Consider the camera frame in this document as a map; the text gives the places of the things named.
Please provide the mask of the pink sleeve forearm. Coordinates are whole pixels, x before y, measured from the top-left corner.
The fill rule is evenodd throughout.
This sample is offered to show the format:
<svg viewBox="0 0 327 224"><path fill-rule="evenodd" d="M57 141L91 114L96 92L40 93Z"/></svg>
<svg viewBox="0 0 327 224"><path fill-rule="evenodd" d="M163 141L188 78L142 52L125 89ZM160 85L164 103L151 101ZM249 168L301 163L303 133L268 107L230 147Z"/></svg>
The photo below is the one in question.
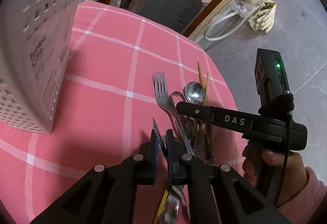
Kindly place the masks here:
<svg viewBox="0 0 327 224"><path fill-rule="evenodd" d="M326 186L320 181L314 170L305 168L308 183L305 188L286 204L279 207L279 211L291 223L309 223L326 195Z"/></svg>

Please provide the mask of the person's right hand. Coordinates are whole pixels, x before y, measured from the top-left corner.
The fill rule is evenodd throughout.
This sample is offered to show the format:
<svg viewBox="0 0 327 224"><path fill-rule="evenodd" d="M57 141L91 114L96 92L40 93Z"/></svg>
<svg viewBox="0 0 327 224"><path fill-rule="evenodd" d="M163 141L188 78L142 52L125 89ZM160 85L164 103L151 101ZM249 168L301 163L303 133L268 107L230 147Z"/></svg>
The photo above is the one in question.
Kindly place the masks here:
<svg viewBox="0 0 327 224"><path fill-rule="evenodd" d="M281 188L278 201L275 203L278 207L295 198L308 183L303 159L299 153L289 152L285 169L283 169L285 156L282 153L261 150L250 143L244 148L242 156L245 158L242 164L243 177L253 187L257 186L262 161L274 167L277 174L275 183Z"/></svg>

